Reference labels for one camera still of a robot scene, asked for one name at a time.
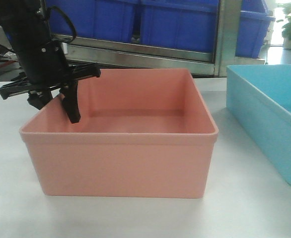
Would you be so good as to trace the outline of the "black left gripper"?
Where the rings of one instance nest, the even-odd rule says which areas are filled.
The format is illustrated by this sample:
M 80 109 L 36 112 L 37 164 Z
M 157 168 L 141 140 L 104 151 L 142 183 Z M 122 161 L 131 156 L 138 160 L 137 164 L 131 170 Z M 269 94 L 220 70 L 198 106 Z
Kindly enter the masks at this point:
M 77 89 L 78 81 L 100 77 L 101 70 L 96 63 L 70 66 L 58 41 L 50 41 L 32 49 L 16 51 L 24 70 L 12 83 L 0 88 L 0 95 L 8 97 L 28 93 L 28 103 L 41 110 L 52 99 L 50 89 L 60 88 L 62 106 L 71 123 L 80 121 Z

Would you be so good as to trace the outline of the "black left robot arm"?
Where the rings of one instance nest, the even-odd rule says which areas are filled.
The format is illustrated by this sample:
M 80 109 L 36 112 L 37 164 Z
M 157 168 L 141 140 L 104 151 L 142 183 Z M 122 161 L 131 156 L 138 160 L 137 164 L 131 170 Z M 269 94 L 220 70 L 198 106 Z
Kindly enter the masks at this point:
M 27 93 L 28 103 L 42 109 L 52 100 L 52 91 L 59 89 L 62 106 L 71 123 L 80 121 L 77 100 L 78 81 L 99 77 L 97 64 L 70 66 L 62 49 L 63 43 L 72 42 L 76 30 L 68 16 L 58 7 L 40 11 L 38 0 L 0 0 L 0 26 L 4 30 L 23 72 L 11 83 L 0 88 L 1 97 Z M 59 39 L 51 36 L 47 21 L 51 11 L 57 11 L 69 25 L 71 38 Z

